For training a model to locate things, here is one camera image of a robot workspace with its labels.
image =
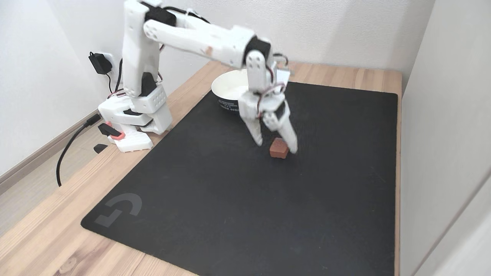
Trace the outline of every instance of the wall outlet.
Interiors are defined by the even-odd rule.
[[[104,57],[109,60],[109,62],[112,65],[111,72],[108,73],[108,75],[111,77],[111,89],[114,91],[114,88],[116,87],[116,82],[118,81],[118,75],[119,75],[119,61],[116,62],[114,59],[114,56],[110,53],[104,53],[101,52],[101,54],[104,55]],[[121,80],[119,82],[119,89],[123,88],[123,75],[121,75]]]

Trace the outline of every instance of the baseboard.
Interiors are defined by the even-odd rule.
[[[0,176],[0,194],[6,192],[15,183],[19,182],[22,178],[30,174],[46,160],[62,150],[68,143],[68,140],[70,140],[70,138],[73,136],[75,131],[77,131],[88,118],[96,113],[98,113],[97,110],[90,113],[85,118],[78,121],[75,125],[42,146],[40,149],[36,150],[33,154],[29,155],[27,158],[15,165],[6,173],[2,174]]]

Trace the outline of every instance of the black mouse pad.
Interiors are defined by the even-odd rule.
[[[200,276],[394,275],[397,95],[286,96],[296,155],[208,93],[82,226]]]

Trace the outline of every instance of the white bowl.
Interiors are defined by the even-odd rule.
[[[218,104],[226,110],[239,112],[239,97],[249,89],[247,70],[234,70],[220,75],[212,83]]]

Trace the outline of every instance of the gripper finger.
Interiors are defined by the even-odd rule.
[[[244,121],[245,125],[247,125],[247,128],[249,129],[249,132],[256,144],[261,146],[263,144],[263,136],[261,134],[261,123],[259,122],[259,119],[242,118],[242,120]]]
[[[290,149],[290,152],[295,154],[299,149],[297,134],[293,130],[292,123],[290,122],[290,118],[287,118],[282,126],[278,129],[278,133],[281,135],[281,138],[285,141],[286,145]]]

